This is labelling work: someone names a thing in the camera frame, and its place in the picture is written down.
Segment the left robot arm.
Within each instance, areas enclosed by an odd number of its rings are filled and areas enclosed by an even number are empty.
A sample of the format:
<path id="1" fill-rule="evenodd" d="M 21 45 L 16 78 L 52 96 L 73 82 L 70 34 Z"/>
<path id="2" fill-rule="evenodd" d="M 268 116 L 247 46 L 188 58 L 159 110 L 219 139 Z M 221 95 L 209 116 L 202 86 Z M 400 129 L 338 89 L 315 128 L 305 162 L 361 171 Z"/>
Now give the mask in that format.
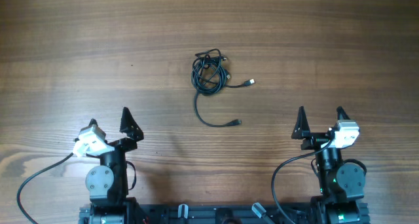
<path id="1" fill-rule="evenodd" d="M 126 137 L 108 142 L 106 133 L 92 119 L 75 140 L 74 154 L 100 160 L 100 164 L 86 175 L 90 205 L 80 209 L 79 223 L 149 222 L 137 200 L 128 197 L 128 191 L 135 187 L 136 181 L 128 184 L 127 166 L 133 164 L 126 160 L 126 153 L 137 149 L 137 142 L 143 140 L 144 135 L 127 107 L 122 110 L 120 132 Z"/>

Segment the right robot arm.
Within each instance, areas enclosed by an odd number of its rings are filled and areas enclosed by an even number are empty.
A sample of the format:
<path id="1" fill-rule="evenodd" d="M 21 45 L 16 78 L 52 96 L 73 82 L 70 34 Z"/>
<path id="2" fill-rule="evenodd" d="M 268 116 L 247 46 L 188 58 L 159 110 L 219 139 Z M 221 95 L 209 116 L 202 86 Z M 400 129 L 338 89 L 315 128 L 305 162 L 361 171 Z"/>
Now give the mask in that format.
<path id="1" fill-rule="evenodd" d="M 341 151 L 352 146 L 359 136 L 358 124 L 342 107 L 337 108 L 336 124 L 327 132 L 311 132 L 304 107 L 299 107 L 291 137 L 302 140 L 302 150 L 313 150 L 312 166 L 319 180 L 320 196 L 310 201 L 308 220 L 323 224 L 370 223 L 364 197 L 366 166 L 356 159 L 344 160 Z"/>

